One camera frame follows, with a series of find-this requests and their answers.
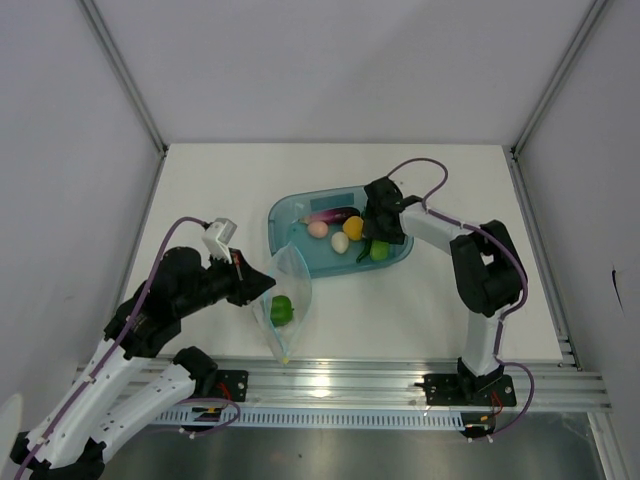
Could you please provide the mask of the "dark green chili pepper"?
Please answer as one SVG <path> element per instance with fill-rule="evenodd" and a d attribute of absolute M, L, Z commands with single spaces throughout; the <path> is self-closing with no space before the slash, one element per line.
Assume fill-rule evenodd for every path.
<path fill-rule="evenodd" d="M 366 239 L 364 241 L 363 248 L 362 248 L 361 252 L 359 253 L 359 255 L 356 258 L 356 262 L 357 263 L 362 262 L 363 260 L 365 260 L 370 255 L 372 243 L 373 243 L 372 239 Z"/>

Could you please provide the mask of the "light green cucumber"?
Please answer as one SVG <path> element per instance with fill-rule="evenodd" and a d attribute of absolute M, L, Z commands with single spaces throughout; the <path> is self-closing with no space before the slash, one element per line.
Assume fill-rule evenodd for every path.
<path fill-rule="evenodd" d="M 373 240 L 370 247 L 369 256 L 372 261 L 380 262 L 388 258 L 390 254 L 390 244 L 380 240 Z"/>

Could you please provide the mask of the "orange fruit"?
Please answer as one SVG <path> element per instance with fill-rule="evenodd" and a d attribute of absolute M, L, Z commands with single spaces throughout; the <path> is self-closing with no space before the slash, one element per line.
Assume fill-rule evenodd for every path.
<path fill-rule="evenodd" d="M 342 225 L 342 230 L 350 241 L 360 241 L 363 238 L 363 228 L 363 219 L 356 215 L 349 217 Z"/>

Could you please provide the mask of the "green bell pepper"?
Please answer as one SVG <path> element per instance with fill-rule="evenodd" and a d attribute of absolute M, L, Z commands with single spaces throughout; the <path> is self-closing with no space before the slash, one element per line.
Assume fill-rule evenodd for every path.
<path fill-rule="evenodd" d="M 276 328 L 283 327 L 292 322 L 294 308 L 290 298 L 286 295 L 277 295 L 272 298 L 269 318 Z"/>

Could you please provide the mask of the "clear zip top bag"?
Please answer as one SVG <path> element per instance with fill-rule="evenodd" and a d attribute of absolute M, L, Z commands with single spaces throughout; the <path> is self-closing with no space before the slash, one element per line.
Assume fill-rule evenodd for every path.
<path fill-rule="evenodd" d="M 312 282 L 300 250 L 289 242 L 271 258 L 267 275 L 275 285 L 252 304 L 252 313 L 276 361 L 289 363 L 312 301 Z"/>

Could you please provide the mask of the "white egg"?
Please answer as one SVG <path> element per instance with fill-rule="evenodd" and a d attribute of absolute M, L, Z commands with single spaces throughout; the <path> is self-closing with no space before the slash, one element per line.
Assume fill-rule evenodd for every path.
<path fill-rule="evenodd" d="M 349 237 L 342 231 L 335 232 L 331 236 L 331 247 L 339 255 L 344 254 L 349 248 Z"/>

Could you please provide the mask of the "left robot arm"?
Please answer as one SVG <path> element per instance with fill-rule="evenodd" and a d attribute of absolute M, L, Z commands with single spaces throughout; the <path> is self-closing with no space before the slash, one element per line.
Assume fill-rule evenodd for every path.
<path fill-rule="evenodd" d="M 236 402 L 217 363 L 195 346 L 122 404 L 132 378 L 181 332 L 184 318 L 224 300 L 244 307 L 274 287 L 241 251 L 202 264 L 200 253 L 174 247 L 158 256 L 149 278 L 121 304 L 96 351 L 61 402 L 36 427 L 17 435 L 9 454 L 17 475 L 34 479 L 96 479 L 124 444 L 172 406 L 184 401 Z"/>

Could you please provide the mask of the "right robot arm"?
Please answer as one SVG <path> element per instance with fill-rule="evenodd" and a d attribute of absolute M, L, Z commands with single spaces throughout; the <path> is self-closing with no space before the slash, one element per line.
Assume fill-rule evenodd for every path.
<path fill-rule="evenodd" d="M 498 359 L 504 321 L 528 296 L 528 278 L 506 226 L 455 219 L 415 195 L 403 196 L 388 177 L 367 184 L 364 192 L 366 238 L 400 244 L 411 237 L 450 256 L 458 295 L 469 311 L 456 389 L 464 401 L 481 402 L 504 372 Z"/>

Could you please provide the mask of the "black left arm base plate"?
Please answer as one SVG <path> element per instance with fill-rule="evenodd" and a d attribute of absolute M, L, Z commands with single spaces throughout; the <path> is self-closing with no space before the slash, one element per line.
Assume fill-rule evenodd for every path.
<path fill-rule="evenodd" d="M 249 372 L 246 370 L 217 370 L 205 378 L 198 395 L 201 398 L 224 398 L 244 402 L 248 381 Z"/>

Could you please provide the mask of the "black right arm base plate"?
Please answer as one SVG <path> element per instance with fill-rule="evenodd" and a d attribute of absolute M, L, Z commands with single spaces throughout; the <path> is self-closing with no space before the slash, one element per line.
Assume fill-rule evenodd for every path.
<path fill-rule="evenodd" d="M 512 378 L 502 375 L 487 385 L 476 387 L 463 382 L 456 374 L 431 373 L 413 384 L 423 391 L 429 406 L 443 407 L 515 407 Z"/>

